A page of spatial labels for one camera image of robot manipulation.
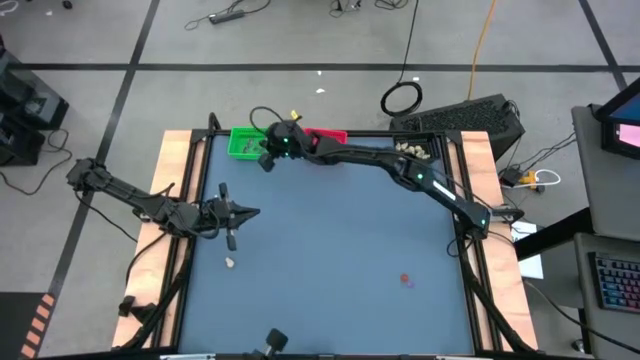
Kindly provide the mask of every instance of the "computer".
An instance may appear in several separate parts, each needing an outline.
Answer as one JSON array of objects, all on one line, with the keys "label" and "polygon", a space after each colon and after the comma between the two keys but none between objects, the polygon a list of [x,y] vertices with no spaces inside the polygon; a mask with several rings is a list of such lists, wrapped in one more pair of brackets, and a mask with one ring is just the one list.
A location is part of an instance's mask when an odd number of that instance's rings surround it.
[{"label": "computer", "polygon": [[592,109],[601,122],[602,149],[640,159],[640,78],[604,106]]}]

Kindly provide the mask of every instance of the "rgb keyboard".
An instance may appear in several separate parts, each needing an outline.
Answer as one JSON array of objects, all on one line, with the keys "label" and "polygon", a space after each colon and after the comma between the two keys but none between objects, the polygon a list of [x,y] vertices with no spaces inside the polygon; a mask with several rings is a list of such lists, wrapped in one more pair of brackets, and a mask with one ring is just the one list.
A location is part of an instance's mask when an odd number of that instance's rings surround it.
[{"label": "rgb keyboard", "polygon": [[592,252],[589,262],[600,307],[640,313],[640,261]]}]

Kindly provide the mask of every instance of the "yellow cable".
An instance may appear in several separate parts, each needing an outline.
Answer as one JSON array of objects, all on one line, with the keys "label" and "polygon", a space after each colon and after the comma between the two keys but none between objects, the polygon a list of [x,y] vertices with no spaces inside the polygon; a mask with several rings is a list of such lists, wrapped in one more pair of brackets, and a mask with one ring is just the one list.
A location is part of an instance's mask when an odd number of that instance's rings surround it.
[{"label": "yellow cable", "polygon": [[495,7],[496,7],[496,0],[492,0],[491,8],[489,8],[489,14],[487,15],[487,19],[484,21],[484,27],[482,28],[482,33],[480,33],[480,39],[478,40],[476,51],[473,53],[473,62],[471,63],[471,79],[469,80],[469,93],[467,94],[467,100],[471,100],[471,95],[473,94],[473,81],[476,75],[476,61],[478,60],[478,52],[480,52],[480,48],[482,47],[482,43],[484,42],[484,35],[487,33],[487,29],[489,29],[489,24],[491,24],[491,18],[493,17],[493,9]]}]

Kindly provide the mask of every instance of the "white paper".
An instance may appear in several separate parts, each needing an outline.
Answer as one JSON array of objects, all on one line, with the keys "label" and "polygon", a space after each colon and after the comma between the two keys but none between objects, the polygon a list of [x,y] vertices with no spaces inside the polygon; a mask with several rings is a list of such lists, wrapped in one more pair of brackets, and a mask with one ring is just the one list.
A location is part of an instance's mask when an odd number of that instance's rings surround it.
[{"label": "white paper", "polygon": [[[523,221],[516,221],[511,225],[511,237],[516,242],[523,237],[533,234],[537,230],[537,226],[535,224],[530,224]],[[532,278],[532,279],[544,279],[544,274],[542,273],[542,260],[540,259],[540,255],[532,256],[528,259],[522,260],[519,262],[520,265],[520,274],[524,277]]]}]

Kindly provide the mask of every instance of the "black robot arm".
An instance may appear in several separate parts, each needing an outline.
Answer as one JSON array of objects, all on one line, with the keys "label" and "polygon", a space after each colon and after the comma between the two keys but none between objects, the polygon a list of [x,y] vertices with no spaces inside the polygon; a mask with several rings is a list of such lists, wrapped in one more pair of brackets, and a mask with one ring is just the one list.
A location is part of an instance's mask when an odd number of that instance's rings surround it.
[{"label": "black robot arm", "polygon": [[439,172],[431,167],[433,160],[417,159],[393,149],[345,145],[333,138],[307,135],[293,120],[273,123],[266,135],[261,145],[267,153],[259,161],[265,171],[271,171],[274,160],[279,157],[303,158],[318,165],[347,162],[377,166],[389,173],[398,185],[409,191],[424,192],[453,212],[471,238],[487,237],[490,210],[450,191],[438,180]]},{"label": "black robot arm", "polygon": [[172,236],[201,236],[213,239],[220,228],[227,229],[227,246],[236,250],[234,230],[260,213],[259,209],[242,207],[229,199],[227,185],[219,185],[220,197],[199,204],[189,204],[162,194],[148,194],[114,177],[104,165],[87,158],[78,160],[67,174],[74,191],[100,191],[133,208],[144,221],[152,221]]}]

